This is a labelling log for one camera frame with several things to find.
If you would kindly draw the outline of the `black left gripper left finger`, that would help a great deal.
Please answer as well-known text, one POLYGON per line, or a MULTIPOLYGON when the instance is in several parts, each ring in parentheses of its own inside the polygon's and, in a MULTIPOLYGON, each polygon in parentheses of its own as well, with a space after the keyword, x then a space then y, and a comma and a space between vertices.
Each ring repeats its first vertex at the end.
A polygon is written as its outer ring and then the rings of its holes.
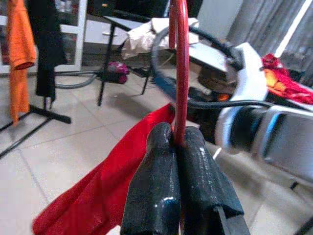
POLYGON ((177 155, 171 125, 162 122, 148 135, 146 154, 127 193, 122 235, 176 235, 180 221, 177 155))

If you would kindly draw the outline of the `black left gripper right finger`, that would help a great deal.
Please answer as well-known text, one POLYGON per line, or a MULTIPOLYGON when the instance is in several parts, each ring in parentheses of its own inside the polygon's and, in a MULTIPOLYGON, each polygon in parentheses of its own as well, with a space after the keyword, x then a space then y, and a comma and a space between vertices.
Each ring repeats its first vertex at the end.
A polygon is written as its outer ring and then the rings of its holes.
POLYGON ((240 200, 196 127, 185 130, 180 151, 183 235, 248 235, 240 200))

